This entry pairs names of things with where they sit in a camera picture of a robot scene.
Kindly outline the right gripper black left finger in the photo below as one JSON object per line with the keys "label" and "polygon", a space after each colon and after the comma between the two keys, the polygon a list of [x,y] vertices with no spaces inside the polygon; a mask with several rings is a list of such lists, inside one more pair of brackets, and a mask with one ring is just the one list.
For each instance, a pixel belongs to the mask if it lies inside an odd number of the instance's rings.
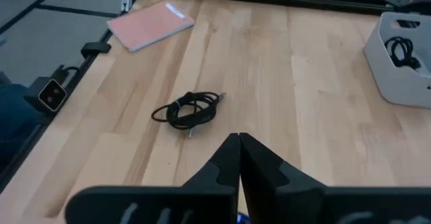
{"label": "right gripper black left finger", "polygon": [[93,186],[65,208],[66,224],[236,224],[241,140],[228,135],[182,186]]}

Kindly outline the light grey plastic bin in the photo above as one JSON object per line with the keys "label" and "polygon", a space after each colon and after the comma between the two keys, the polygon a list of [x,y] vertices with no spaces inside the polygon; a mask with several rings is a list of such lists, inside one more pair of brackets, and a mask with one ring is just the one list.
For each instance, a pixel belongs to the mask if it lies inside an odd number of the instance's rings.
{"label": "light grey plastic bin", "polygon": [[[412,41],[412,56],[420,67],[397,67],[390,55],[398,57],[403,50],[391,50],[385,43],[393,37]],[[404,106],[431,109],[431,15],[384,12],[374,27],[364,52],[381,96]]]}

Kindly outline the pink notebook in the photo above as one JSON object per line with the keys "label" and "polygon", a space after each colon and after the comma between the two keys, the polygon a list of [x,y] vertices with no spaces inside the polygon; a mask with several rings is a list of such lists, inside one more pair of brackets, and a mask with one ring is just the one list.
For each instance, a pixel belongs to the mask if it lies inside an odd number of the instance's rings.
{"label": "pink notebook", "polygon": [[171,1],[161,1],[107,21],[112,34],[129,52],[190,28],[195,20]]}

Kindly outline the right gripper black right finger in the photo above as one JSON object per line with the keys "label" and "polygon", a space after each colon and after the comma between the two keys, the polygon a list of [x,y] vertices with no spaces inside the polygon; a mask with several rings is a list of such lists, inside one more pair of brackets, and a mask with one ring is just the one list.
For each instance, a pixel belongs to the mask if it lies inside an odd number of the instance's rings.
{"label": "right gripper black right finger", "polygon": [[431,224],[431,188],[327,186],[240,134],[253,224]]}

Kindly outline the black aluminium table frame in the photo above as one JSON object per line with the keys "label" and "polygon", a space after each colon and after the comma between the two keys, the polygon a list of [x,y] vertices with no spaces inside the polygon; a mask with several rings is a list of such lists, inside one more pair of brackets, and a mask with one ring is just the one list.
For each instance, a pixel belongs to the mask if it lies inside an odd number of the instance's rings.
{"label": "black aluminium table frame", "polygon": [[[394,9],[389,0],[233,1],[376,15]],[[68,99],[97,56],[85,59],[81,48],[87,42],[107,43],[107,21],[131,10],[121,11],[121,0],[31,0],[6,20],[6,9],[0,0],[0,192],[56,115],[45,115],[27,103],[27,89],[60,65],[78,67],[63,84]]]}

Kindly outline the black USB-C cable white tie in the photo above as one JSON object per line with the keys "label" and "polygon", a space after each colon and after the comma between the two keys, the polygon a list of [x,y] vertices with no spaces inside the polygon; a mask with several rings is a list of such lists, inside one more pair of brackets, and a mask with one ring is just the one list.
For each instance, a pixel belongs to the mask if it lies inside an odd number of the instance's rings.
{"label": "black USB-C cable white tie", "polygon": [[172,103],[156,108],[151,119],[166,122],[177,130],[187,130],[191,138],[196,126],[212,121],[217,114],[218,104],[226,97],[226,92],[187,92]]}

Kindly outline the black table clamp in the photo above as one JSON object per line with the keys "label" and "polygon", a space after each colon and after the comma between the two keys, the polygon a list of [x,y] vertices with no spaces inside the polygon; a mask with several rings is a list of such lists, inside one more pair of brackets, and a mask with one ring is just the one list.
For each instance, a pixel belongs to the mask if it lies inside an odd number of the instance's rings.
{"label": "black table clamp", "polygon": [[95,56],[100,53],[106,54],[111,50],[111,45],[106,42],[87,42],[81,48],[81,55],[83,58]]}

